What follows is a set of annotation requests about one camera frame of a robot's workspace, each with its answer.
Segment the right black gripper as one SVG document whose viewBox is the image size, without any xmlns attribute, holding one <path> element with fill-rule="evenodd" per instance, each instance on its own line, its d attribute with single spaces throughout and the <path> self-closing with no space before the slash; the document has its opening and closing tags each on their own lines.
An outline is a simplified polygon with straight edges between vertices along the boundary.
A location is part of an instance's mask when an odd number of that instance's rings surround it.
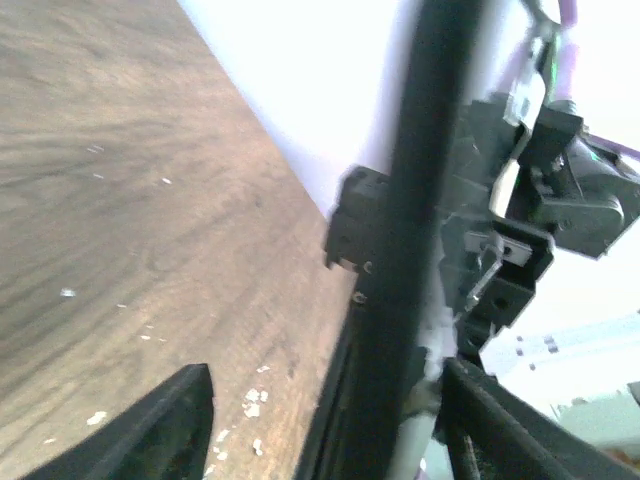
<svg viewBox="0 0 640 480">
<path fill-rule="evenodd" d="M 629 158 L 586 135 L 569 101 L 541 108 L 506 217 L 492 214 L 503 110 L 494 99 L 463 109 L 443 201 L 439 270 L 467 360 L 531 302 L 556 248 L 599 258 L 639 216 L 639 176 Z"/>
</svg>

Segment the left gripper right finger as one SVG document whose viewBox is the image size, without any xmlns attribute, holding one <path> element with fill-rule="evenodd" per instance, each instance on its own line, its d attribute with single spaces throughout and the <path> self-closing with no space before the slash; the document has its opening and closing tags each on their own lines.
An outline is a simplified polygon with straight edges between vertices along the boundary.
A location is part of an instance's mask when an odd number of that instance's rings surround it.
<svg viewBox="0 0 640 480">
<path fill-rule="evenodd" d="M 637 479 L 639 474 L 539 414 L 483 370 L 449 358 L 441 427 L 453 477 L 479 479 L 474 448 L 505 479 Z"/>
</svg>

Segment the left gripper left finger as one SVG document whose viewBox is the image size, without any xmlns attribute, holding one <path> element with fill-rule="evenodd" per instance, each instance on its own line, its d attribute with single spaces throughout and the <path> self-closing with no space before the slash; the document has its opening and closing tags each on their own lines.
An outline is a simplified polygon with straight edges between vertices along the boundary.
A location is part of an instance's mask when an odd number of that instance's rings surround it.
<svg viewBox="0 0 640 480">
<path fill-rule="evenodd" d="M 214 421 L 209 367 L 189 364 L 27 480 L 201 479 Z"/>
</svg>

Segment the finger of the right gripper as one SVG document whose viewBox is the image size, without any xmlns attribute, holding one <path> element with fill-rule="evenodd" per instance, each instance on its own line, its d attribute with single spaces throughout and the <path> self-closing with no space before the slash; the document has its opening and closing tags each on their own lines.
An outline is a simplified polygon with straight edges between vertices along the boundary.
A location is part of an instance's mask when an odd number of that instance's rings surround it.
<svg viewBox="0 0 640 480">
<path fill-rule="evenodd" d="M 327 268 L 371 272 L 388 182 L 387 175 L 368 167 L 355 167 L 344 178 L 325 237 Z"/>
</svg>

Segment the black cased phone front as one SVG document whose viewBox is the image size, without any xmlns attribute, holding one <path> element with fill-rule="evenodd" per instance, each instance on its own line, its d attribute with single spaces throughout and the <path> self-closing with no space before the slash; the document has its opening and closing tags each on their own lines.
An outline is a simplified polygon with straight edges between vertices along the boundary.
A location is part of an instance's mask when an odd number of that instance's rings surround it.
<svg viewBox="0 0 640 480">
<path fill-rule="evenodd" d="M 298 479 L 410 479 L 431 437 L 442 343 L 454 329 L 438 272 L 437 207 L 485 10 L 482 1 L 418 8 L 369 266 L 354 285 Z"/>
</svg>

